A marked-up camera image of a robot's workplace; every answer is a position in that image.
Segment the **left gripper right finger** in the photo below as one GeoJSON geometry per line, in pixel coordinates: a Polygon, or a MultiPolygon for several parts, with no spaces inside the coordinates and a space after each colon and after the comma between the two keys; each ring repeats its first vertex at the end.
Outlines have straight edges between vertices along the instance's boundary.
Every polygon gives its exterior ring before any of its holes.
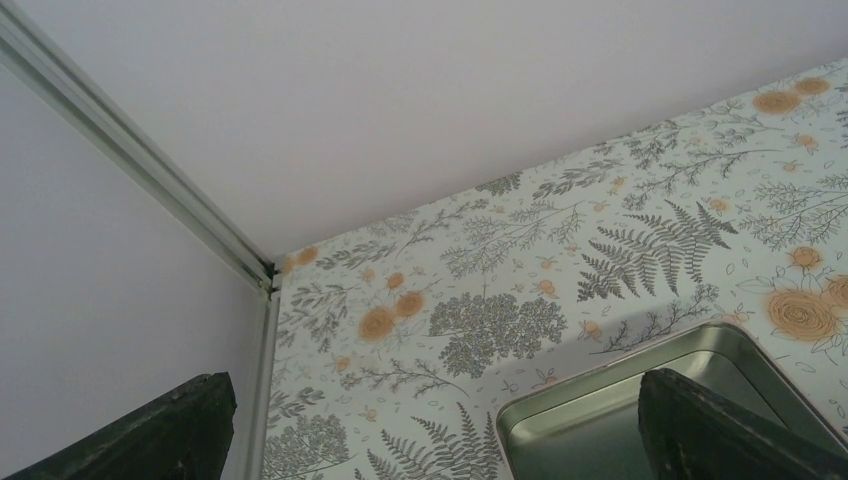
{"type": "Polygon", "coordinates": [[[668,369],[647,371],[638,429],[656,479],[845,479],[847,456],[668,369]]]}

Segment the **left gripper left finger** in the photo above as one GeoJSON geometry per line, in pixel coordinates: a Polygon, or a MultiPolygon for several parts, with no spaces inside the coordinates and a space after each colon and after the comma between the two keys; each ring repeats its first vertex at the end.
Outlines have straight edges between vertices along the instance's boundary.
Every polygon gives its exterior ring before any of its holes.
{"type": "Polygon", "coordinates": [[[196,376],[11,479],[220,479],[234,436],[227,372],[196,376]]]}

